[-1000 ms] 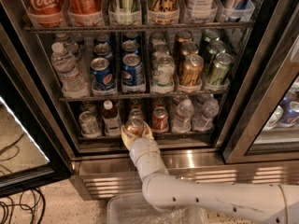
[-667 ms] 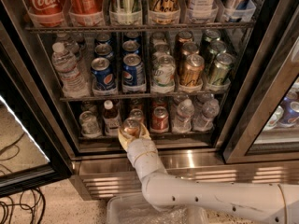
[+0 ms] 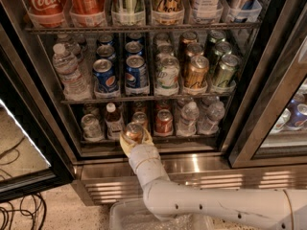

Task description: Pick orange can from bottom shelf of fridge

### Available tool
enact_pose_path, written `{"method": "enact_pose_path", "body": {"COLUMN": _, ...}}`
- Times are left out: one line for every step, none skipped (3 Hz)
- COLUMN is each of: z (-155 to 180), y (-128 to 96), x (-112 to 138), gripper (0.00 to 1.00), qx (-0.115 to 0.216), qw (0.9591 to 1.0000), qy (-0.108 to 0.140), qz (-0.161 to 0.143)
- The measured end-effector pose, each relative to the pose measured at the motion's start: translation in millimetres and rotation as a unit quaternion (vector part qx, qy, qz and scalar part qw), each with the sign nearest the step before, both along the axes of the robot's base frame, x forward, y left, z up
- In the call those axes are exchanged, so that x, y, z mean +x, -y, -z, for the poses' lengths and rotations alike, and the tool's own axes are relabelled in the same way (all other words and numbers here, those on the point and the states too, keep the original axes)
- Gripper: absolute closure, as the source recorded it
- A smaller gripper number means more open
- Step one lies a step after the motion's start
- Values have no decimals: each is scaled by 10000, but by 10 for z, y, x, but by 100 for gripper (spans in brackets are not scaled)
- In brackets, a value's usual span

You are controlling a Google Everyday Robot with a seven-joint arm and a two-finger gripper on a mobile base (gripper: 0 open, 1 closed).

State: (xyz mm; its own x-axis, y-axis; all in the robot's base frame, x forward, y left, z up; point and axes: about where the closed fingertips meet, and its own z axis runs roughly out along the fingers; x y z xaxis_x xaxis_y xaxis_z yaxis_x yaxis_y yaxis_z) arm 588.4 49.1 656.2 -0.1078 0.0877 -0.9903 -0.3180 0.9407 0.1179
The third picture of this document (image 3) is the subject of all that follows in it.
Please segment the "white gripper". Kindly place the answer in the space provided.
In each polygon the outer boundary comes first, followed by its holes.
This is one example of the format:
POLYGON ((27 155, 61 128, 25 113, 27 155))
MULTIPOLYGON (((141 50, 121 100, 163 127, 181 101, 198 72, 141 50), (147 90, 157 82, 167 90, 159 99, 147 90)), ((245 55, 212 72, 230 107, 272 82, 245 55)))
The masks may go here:
POLYGON ((153 145, 152 135, 145 128, 143 131, 143 144, 137 146, 136 142, 128 138, 124 133, 120 134, 121 148, 129 158, 130 166, 142 188, 154 180, 169 179, 162 165, 159 152, 155 145, 153 145))

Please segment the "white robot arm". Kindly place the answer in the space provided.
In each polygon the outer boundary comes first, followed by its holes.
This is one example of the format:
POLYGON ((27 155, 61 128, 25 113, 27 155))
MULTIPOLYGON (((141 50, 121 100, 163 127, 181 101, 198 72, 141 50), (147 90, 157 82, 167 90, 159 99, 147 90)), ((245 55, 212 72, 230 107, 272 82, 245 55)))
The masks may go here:
POLYGON ((306 190, 196 189, 173 182, 151 134, 139 124, 120 134, 120 145, 158 219, 204 214, 262 230, 307 230, 306 190))

